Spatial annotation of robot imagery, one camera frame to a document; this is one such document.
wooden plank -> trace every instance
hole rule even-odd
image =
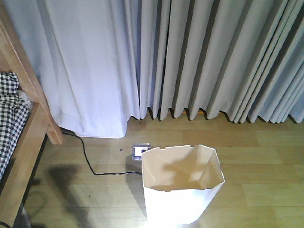
[[[47,130],[48,120],[45,113],[35,103],[7,167],[10,172],[0,195],[0,221],[11,227]]]
[[[12,72],[19,78],[20,86],[34,102],[40,103],[49,121],[48,137],[53,144],[62,144],[63,135],[55,123],[43,90],[23,49],[19,37],[10,21],[3,2],[0,0],[0,51]]]
[[[11,68],[1,51],[0,51],[0,72],[11,72]]]

black power cord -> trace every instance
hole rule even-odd
[[[90,167],[90,170],[91,172],[96,175],[96,176],[103,176],[103,175],[124,175],[124,174],[139,174],[139,175],[142,175],[141,172],[105,172],[105,173],[96,173],[94,172],[88,158],[87,158],[87,155],[86,155],[86,148],[85,148],[85,143],[84,141],[82,140],[81,137],[79,137],[78,135],[74,134],[74,133],[70,133],[70,132],[65,132],[65,131],[62,131],[62,134],[66,134],[66,135],[71,135],[71,136],[74,136],[78,139],[81,140],[81,143],[82,143],[82,148],[83,148],[83,152],[84,152],[84,155],[85,155],[85,160],[86,160],[86,163],[89,165]]]
[[[4,226],[4,227],[6,227],[6,228],[11,228],[11,227],[9,226],[9,224],[7,224],[7,223],[5,223],[5,222],[1,222],[1,221],[0,221],[0,226]]]

wooden floor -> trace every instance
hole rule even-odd
[[[84,138],[96,172],[140,171],[132,143],[216,148],[226,183],[185,228],[304,227],[304,124],[237,124],[224,114],[164,121],[130,119],[122,139]],[[146,228],[140,175],[94,176],[81,142],[47,142],[25,208],[33,228]]]

white curtain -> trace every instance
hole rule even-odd
[[[55,121],[79,135],[123,137],[147,107],[303,121],[304,0],[4,3]]]

black and white gingham bedding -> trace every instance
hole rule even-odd
[[[19,97],[18,78],[0,73],[0,181],[29,116],[27,103]]]

